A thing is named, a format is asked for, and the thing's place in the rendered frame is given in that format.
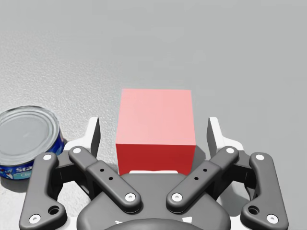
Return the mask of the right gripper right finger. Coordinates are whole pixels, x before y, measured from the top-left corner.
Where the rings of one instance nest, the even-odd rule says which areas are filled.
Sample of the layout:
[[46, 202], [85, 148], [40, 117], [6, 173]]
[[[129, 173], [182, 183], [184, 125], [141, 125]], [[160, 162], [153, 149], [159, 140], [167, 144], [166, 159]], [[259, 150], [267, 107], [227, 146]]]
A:
[[233, 182], [243, 183], [249, 196], [240, 222], [251, 230], [286, 230], [289, 221], [271, 155], [246, 154], [243, 145], [223, 136], [217, 117], [209, 117], [207, 143], [211, 158], [203, 161], [166, 197], [172, 213], [183, 213], [202, 194], [217, 199]]

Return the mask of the blue flat can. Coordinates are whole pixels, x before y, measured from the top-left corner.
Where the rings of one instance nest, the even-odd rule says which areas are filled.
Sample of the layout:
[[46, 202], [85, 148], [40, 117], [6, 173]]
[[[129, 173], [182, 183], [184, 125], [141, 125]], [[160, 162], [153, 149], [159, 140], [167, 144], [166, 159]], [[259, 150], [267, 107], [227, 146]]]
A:
[[56, 115], [40, 106], [19, 106], [0, 113], [0, 178], [30, 178], [35, 158], [60, 155], [65, 146]]

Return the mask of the pink cube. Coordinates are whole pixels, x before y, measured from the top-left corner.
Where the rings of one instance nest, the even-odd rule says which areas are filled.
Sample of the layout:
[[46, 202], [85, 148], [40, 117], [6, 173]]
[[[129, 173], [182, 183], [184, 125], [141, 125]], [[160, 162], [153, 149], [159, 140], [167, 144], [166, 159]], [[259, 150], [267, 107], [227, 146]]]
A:
[[190, 90], [123, 89], [116, 135], [118, 173], [190, 173], [196, 148]]

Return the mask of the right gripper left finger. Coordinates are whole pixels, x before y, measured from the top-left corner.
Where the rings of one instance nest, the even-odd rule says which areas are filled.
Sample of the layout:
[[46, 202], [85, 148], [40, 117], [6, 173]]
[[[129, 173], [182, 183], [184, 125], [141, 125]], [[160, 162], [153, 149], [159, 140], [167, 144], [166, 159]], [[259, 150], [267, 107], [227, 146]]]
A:
[[68, 220], [58, 201], [63, 184], [75, 181], [95, 199], [105, 193], [123, 212], [135, 213], [142, 206], [141, 195], [104, 161], [97, 157], [101, 133], [98, 117], [89, 119], [85, 135], [66, 143], [60, 155], [39, 154], [33, 164], [19, 220], [22, 230], [58, 230]]

